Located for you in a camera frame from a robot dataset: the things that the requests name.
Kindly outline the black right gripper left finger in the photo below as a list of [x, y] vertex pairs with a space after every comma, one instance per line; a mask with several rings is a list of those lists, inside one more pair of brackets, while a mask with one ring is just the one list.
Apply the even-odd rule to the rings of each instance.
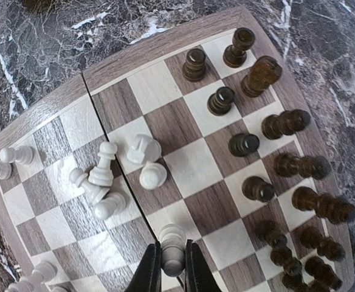
[[161, 292], [161, 247], [159, 242], [149, 244], [125, 292]]

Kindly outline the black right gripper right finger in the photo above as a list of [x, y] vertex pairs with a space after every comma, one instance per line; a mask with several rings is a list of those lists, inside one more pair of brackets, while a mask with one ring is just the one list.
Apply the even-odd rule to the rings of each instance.
[[185, 291], [221, 292], [197, 243], [187, 240], [185, 247]]

